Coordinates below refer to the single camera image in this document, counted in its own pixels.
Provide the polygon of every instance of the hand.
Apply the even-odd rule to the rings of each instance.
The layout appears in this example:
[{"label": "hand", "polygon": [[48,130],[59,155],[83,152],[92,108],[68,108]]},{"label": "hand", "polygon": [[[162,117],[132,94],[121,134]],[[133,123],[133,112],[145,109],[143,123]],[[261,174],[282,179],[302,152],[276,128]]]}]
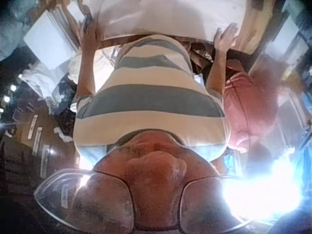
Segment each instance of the hand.
[{"label": "hand", "polygon": [[81,50],[83,54],[94,53],[98,49],[101,40],[100,34],[97,31],[97,27],[98,27],[97,22],[93,21],[89,24],[89,26],[86,29],[86,32],[84,33],[83,31],[84,24],[82,24],[80,36],[82,38]]},{"label": "hand", "polygon": [[235,43],[237,37],[235,34],[238,31],[236,23],[231,23],[222,33],[221,28],[218,28],[214,36],[214,47],[217,51],[228,52],[229,48]]}]

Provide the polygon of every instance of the skin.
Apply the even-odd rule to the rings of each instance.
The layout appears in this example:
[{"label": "skin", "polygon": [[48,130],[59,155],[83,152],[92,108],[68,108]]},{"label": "skin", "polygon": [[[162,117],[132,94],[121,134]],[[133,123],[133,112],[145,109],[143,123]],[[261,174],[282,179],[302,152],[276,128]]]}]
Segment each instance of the skin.
[{"label": "skin", "polygon": [[[218,30],[214,44],[216,57],[207,89],[224,93],[226,53],[237,32],[231,24],[224,33]],[[93,58],[98,48],[96,24],[86,31],[82,42],[82,63],[78,94],[93,94]],[[184,148],[172,136],[146,131],[105,156],[94,170],[124,179],[133,195],[136,221],[140,225],[164,227],[177,222],[177,206],[183,186],[191,180],[217,176],[210,163]]]}]

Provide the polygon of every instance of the eyeglasses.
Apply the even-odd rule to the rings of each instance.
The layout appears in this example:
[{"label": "eyeglasses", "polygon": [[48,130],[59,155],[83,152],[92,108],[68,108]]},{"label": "eyeglasses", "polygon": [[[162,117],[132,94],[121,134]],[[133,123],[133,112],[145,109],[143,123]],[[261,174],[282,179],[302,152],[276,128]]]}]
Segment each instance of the eyeglasses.
[{"label": "eyeglasses", "polygon": [[64,169],[47,178],[34,196],[53,218],[88,233],[226,233],[250,222],[231,214],[222,196],[222,181],[226,179],[233,178],[209,177],[188,182],[180,196],[177,224],[170,227],[143,227],[136,223],[138,211],[129,186],[123,179],[106,173]]}]

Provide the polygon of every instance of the nose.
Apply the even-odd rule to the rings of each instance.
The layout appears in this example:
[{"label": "nose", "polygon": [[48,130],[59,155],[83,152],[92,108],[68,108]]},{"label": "nose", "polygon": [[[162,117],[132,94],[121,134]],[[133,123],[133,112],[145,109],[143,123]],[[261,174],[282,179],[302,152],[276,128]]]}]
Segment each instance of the nose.
[{"label": "nose", "polygon": [[137,222],[151,227],[176,224],[177,204],[186,173],[185,161],[156,151],[130,160],[126,173],[138,214]]}]

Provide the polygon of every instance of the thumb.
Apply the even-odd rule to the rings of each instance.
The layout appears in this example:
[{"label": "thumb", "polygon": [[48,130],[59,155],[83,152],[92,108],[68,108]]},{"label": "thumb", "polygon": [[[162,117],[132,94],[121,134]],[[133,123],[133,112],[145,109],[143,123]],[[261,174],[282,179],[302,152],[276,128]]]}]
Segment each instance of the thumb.
[{"label": "thumb", "polygon": [[221,34],[222,34],[222,29],[221,28],[218,28],[217,31],[216,31],[216,34],[214,36],[214,43],[220,41],[221,39]]}]

